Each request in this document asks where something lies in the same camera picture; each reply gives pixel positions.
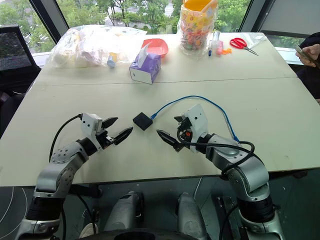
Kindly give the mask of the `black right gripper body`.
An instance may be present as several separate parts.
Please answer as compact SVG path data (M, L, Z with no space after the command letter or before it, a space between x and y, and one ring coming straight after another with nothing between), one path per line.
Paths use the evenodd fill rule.
M179 123L178 128L177 128L177 136L179 139L185 141L185 142L193 142L193 131L191 130L191 122L188 117L185 117L184 121L182 123ZM191 149L191 147L194 147L194 150L197 151L196 146L191 146L182 143L182 149L183 147L186 147L188 149Z

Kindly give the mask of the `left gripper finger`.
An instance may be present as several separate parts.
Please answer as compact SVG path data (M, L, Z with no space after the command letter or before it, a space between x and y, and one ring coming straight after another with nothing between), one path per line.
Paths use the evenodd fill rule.
M113 144L119 145L121 142L123 142L133 131L133 127L128 127L122 130L116 137L113 138Z
M118 117L109 117L109 118L102 121L101 127L103 129L107 129L110 126L112 126L117 119L118 119Z

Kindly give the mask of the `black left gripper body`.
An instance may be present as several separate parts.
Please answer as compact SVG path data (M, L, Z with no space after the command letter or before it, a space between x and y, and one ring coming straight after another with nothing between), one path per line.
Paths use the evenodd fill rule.
M101 149L106 149L110 145L114 144L114 139L110 136L108 136L108 131L105 129L102 129L101 131L97 132L96 135L96 140L100 145Z

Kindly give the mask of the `person's bare hand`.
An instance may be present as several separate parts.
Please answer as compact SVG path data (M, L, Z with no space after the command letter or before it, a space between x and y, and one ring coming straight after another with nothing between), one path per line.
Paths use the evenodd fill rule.
M308 54L312 59L317 60L320 55L320 45L314 44L312 46L306 46L302 48L302 51ZM313 62L304 57L300 57L300 61L306 66L316 67L316 65Z

